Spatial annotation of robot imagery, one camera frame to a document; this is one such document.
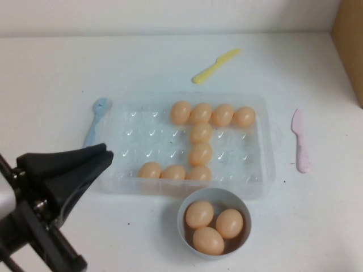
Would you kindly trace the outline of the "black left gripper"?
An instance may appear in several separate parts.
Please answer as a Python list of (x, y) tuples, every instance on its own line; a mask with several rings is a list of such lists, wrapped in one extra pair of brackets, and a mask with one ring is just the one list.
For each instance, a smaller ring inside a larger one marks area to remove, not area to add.
[[(87, 262), (64, 237), (64, 223), (92, 183), (111, 165), (104, 143), (57, 153), (26, 153), (11, 168), (1, 157), (1, 177), (15, 207), (1, 219), (1, 262), (23, 271), (11, 255), (30, 245), (51, 271), (86, 271)], [(46, 181), (47, 199), (33, 185)], [(54, 218), (48, 203), (54, 209)]]

